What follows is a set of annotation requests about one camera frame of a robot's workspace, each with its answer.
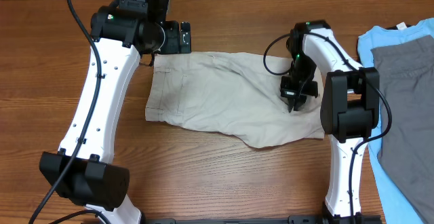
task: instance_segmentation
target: wooden surface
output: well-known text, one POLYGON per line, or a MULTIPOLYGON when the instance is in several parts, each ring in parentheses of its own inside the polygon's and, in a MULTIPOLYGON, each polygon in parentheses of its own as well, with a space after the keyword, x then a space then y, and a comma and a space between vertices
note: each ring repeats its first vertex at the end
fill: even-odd
MULTIPOLYGON (((88 26, 110 0, 77 0, 88 26)), ((261 54, 296 22, 326 19, 356 55, 357 36, 373 25, 416 24, 434 0, 173 0, 169 19, 190 21, 194 51, 261 54)), ((42 151, 55 152, 78 103, 89 44, 66 2, 0 1, 0 223, 27 223, 49 189, 42 151)), ((287 56, 284 43, 272 55, 287 56)), ((114 164, 130 169, 129 195, 150 218, 287 217, 319 214, 330 173, 328 140, 253 149, 219 133, 146 122, 152 69, 138 67, 123 104, 114 164)), ((365 154, 364 214, 381 214, 365 154)), ((47 223, 81 210, 56 194, 40 214, 47 223)))

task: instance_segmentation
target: cloth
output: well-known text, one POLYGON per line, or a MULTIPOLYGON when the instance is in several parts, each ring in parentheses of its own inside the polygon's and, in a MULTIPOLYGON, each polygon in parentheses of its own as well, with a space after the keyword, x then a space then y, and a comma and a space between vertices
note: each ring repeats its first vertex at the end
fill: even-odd
MULTIPOLYGON (((434 223, 434 38, 372 50, 393 123, 378 161, 424 223, 434 223)), ((382 129, 387 112, 381 109, 382 129)))
MULTIPOLYGON (((280 72, 289 67, 290 60, 267 56, 267 65, 280 72)), ((146 120, 235 135, 255 148, 323 138, 319 71, 314 80, 320 96, 308 98, 301 111, 288 112, 286 98, 280 97, 280 80, 265 70, 261 55, 193 52, 157 56, 146 120)))
MULTIPOLYGON (((371 49, 402 44, 426 35, 434 36, 434 18, 422 20, 417 25, 402 31, 385 30, 379 26, 374 26, 370 31, 359 37, 357 51, 362 65, 364 67, 373 67, 374 57, 371 49)), ((372 130, 372 136, 377 136, 380 133, 381 120, 377 127, 372 130)), ((422 223, 410 203, 387 176, 378 162, 377 154, 380 151, 381 144, 381 139, 372 141, 368 145, 368 150, 386 222, 397 224, 422 223)))

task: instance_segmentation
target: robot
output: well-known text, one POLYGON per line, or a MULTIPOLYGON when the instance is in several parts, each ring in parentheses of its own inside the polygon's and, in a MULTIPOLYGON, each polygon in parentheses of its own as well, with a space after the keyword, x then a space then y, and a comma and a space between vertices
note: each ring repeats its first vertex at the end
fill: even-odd
MULTIPOLYGON (((125 92, 142 55, 151 54, 154 58, 155 54, 191 53, 190 24, 166 21, 168 5, 169 0, 114 0, 92 16, 90 65, 77 111, 58 152, 44 152, 39 164, 52 185, 47 197, 56 191, 60 197, 84 206, 87 210, 81 214, 94 213, 106 224, 381 223, 378 216, 363 216, 359 203, 366 146, 363 139, 371 135, 378 123, 378 72, 355 62, 335 40, 325 21, 296 24, 287 35, 287 48, 294 61, 281 80, 281 95, 288 99, 291 111, 302 109, 307 96, 318 96, 317 84, 312 81, 316 68, 327 76, 321 123, 325 133, 330 134, 332 169, 323 214, 207 221, 145 218, 127 195, 129 170, 112 165, 114 139, 125 92), (361 99, 347 101, 347 93, 351 92, 361 94, 361 99), (354 172, 351 178, 350 169, 354 172)), ((44 204, 29 223, 33 223, 44 204)))

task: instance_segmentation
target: blue cloth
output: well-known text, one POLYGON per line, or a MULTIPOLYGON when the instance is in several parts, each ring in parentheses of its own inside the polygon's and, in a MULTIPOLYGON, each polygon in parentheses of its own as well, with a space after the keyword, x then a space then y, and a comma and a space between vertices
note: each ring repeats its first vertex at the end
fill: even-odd
MULTIPOLYGON (((362 65, 364 67, 373 67, 374 57, 371 49, 402 44, 426 35, 434 37, 434 18, 422 20, 416 26, 411 26, 404 30, 386 30, 379 26, 374 26, 370 31, 359 37, 357 51, 359 52, 362 65)), ((372 136, 379 135, 380 133, 381 119, 377 127, 373 129, 372 136)), ((368 150, 386 222, 393 224, 422 223, 412 205, 387 176, 378 162, 377 155, 380 151, 381 143, 381 139, 370 142, 368 150)))

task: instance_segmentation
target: clothing label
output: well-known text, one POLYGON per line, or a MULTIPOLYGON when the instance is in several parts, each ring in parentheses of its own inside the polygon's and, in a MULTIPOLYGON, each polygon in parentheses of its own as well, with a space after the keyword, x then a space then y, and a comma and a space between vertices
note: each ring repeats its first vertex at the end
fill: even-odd
POLYGON ((407 25, 405 24, 405 22, 401 22, 397 24, 396 27, 398 28, 398 30, 402 31, 407 28, 407 25))

